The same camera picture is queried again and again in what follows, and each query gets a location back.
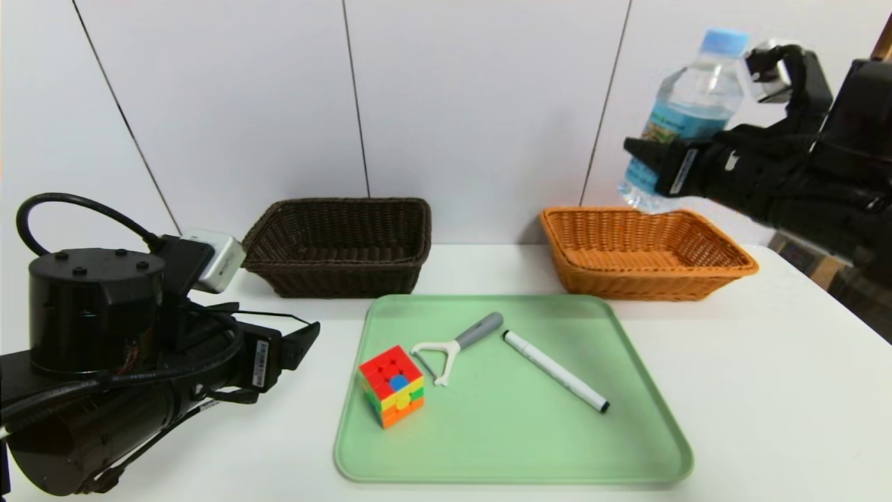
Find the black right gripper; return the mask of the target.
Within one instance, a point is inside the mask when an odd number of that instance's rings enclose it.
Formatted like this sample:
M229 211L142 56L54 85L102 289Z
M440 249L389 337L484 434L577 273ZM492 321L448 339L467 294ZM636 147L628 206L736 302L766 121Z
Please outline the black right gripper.
M709 137L625 137L624 181L657 181L657 194L707 198L742 214L770 213L767 182L757 173L761 128L732 128Z

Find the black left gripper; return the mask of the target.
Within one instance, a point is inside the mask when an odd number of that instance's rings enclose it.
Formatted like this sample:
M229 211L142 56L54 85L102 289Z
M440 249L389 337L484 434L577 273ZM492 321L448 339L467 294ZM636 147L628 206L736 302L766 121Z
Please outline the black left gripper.
M318 321L283 337L274 328L241 321L237 326L243 334L242 346L232 359L201 375L204 387L211 390L242 388L265 393L276 384L281 368L298 368L321 333ZM280 367L274 361L279 353Z

